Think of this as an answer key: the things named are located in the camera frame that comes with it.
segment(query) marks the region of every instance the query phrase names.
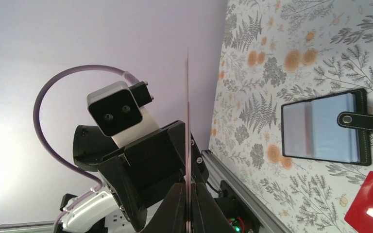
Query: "tablecloth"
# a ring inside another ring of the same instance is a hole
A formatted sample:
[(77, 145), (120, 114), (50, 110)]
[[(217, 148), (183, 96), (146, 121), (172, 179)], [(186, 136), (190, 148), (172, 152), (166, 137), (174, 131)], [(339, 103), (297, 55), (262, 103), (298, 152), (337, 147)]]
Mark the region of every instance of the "tablecloth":
[(283, 157), (280, 106), (361, 87), (373, 114), (373, 0), (229, 0), (209, 148), (293, 232), (353, 233), (373, 164)]

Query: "camera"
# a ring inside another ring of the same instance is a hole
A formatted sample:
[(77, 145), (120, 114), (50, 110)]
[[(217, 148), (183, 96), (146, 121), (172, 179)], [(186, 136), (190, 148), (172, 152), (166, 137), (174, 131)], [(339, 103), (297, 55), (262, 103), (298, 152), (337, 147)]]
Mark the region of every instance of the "camera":
[(118, 81), (86, 97), (88, 111), (105, 136), (112, 137), (143, 119), (126, 82)]

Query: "black wallet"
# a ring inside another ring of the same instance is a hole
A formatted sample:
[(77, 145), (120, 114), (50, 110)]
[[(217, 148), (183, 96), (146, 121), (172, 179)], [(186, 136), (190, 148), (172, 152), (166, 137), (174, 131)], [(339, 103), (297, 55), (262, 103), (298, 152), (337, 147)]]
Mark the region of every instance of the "black wallet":
[(364, 88), (281, 106), (283, 156), (353, 165), (371, 165)]

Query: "floral tablecloth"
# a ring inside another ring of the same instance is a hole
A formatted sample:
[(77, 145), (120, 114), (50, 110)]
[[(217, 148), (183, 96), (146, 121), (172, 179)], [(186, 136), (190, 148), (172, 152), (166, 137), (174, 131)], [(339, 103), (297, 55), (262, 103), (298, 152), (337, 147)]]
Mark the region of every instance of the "floral tablecloth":
[(355, 232), (373, 164), (283, 157), (280, 107), (365, 87), (373, 114), (373, 0), (229, 0), (218, 79), (210, 149), (293, 232)]

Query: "wall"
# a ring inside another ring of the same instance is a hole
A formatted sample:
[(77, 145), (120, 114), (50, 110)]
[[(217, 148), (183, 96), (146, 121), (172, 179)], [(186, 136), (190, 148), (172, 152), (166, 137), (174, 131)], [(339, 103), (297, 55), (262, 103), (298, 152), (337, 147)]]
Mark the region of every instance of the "wall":
[[(155, 97), (147, 108), (163, 126), (184, 119), (189, 48), (192, 132), (206, 149), (225, 12), (219, 0), (0, 0), (0, 224), (53, 220), (63, 194), (93, 185), (52, 159), (33, 130), (37, 93), (66, 68), (111, 65), (147, 80)], [(44, 99), (45, 135), (69, 161), (75, 127), (94, 125), (86, 95), (118, 79), (71, 75)]]

